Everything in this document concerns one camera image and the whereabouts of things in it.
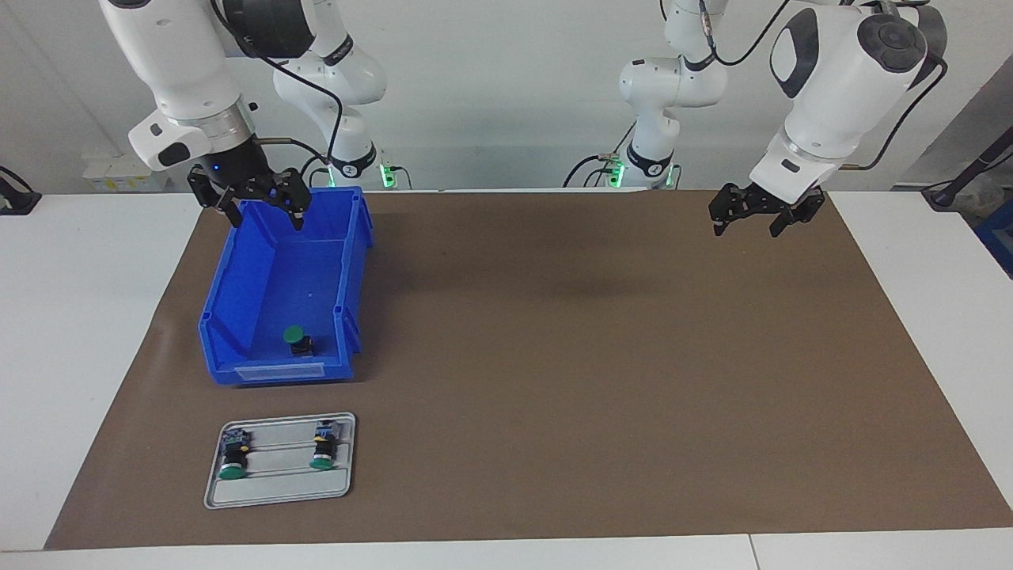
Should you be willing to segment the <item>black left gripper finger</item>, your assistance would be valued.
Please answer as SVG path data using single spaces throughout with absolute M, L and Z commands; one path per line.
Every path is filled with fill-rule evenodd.
M 796 223 L 808 223 L 813 220 L 822 205 L 825 203 L 825 194 L 814 194 L 807 196 L 794 206 L 782 208 L 774 221 L 770 224 L 769 232 L 771 238 L 780 237 L 783 231 L 790 225 Z
M 734 221 L 753 215 L 750 198 L 753 185 L 739 187 L 737 184 L 724 184 L 708 205 L 708 214 L 716 237 L 721 237 L 727 227 Z

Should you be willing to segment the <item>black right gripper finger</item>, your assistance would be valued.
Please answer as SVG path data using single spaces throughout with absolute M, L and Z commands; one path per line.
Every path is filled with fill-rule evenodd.
M 223 215 L 234 228 L 243 221 L 238 205 L 234 202 L 230 190 L 221 191 L 205 172 L 203 167 L 192 167 L 187 176 L 189 188 L 196 201 L 205 209 L 213 209 Z
M 269 205 L 286 213 L 294 230 L 303 230 L 305 215 L 311 203 L 312 194 L 299 170 L 289 167 L 282 172 L 272 173 Z

